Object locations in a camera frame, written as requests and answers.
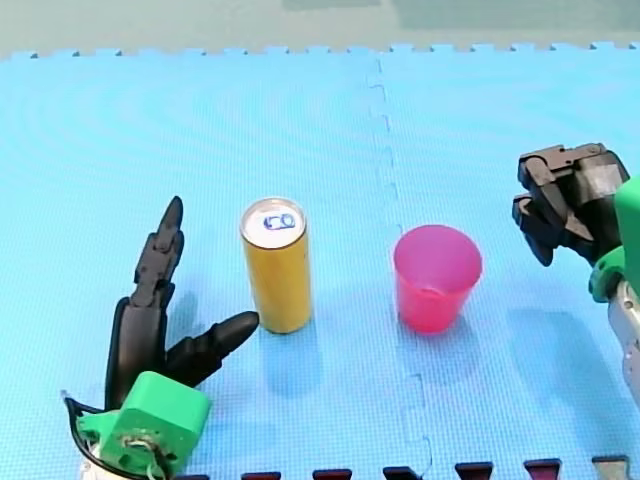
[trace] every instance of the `green robot part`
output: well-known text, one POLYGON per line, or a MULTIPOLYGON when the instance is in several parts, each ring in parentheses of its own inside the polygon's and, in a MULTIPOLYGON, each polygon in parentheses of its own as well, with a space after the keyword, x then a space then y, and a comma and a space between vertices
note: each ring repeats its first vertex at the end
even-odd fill
POLYGON ((98 445, 100 460, 123 472, 164 478, 163 470, 173 476, 184 468, 210 408, 198 390, 143 372, 119 410, 83 415, 76 424, 82 437, 98 445))
POLYGON ((598 260, 589 280, 589 290, 600 303, 609 301, 622 279, 640 292, 640 177, 618 189, 615 210, 622 245, 598 260))

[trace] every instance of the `pink cup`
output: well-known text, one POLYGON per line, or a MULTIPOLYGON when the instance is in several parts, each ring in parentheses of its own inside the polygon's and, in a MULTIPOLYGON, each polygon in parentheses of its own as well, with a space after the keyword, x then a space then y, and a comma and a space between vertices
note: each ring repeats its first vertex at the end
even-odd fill
POLYGON ((393 252, 400 319, 420 333, 441 333, 455 321, 482 274, 482 256, 464 233, 424 225, 393 252))

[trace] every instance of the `floor mat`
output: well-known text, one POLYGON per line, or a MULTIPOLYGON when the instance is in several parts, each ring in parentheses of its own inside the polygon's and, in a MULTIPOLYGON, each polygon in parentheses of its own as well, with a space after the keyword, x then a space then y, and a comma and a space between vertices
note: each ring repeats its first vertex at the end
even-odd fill
POLYGON ((509 213, 520 153, 602 141, 637 169, 638 52, 434 50, 0 63, 0 473, 76 474, 58 392, 102 405, 113 309, 175 194, 169 343, 252 308, 238 222, 263 196, 308 214, 315 301, 305 329, 257 332, 202 385, 214 407, 189 472, 456 479, 481 462, 525 479, 524 462, 559 459, 590 479, 594 455, 634 459, 640 417, 588 266, 539 267, 509 213), (432 222, 471 235, 486 267, 456 327, 427 340, 396 321, 390 251, 432 222))

